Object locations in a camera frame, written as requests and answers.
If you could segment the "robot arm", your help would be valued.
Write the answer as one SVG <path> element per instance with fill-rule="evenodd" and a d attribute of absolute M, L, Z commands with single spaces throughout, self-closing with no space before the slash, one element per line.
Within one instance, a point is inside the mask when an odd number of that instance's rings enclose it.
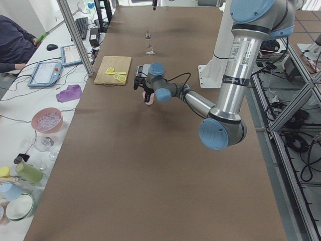
<path fill-rule="evenodd" d="M 234 36 L 225 73 L 216 103 L 191 90 L 186 83 L 171 83 L 164 77 L 164 67 L 157 62 L 149 66 L 144 77 L 136 78 L 134 88 L 142 87 L 144 100 L 154 94 L 165 102 L 177 97 L 194 112 L 202 114 L 199 126 L 202 143 L 212 150 L 221 150 L 241 142 L 246 124 L 239 114 L 249 85 L 261 43 L 268 39 L 288 37 L 294 29 L 296 10 L 304 1 L 232 1 L 224 12 L 233 20 Z"/>

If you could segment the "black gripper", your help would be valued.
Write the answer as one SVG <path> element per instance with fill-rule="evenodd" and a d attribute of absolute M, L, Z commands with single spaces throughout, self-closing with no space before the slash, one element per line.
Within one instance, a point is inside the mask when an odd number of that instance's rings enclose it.
<path fill-rule="evenodd" d="M 153 88 L 148 82 L 145 82 L 142 86 L 145 91 L 144 102 L 150 102 L 150 97 L 153 93 Z"/>

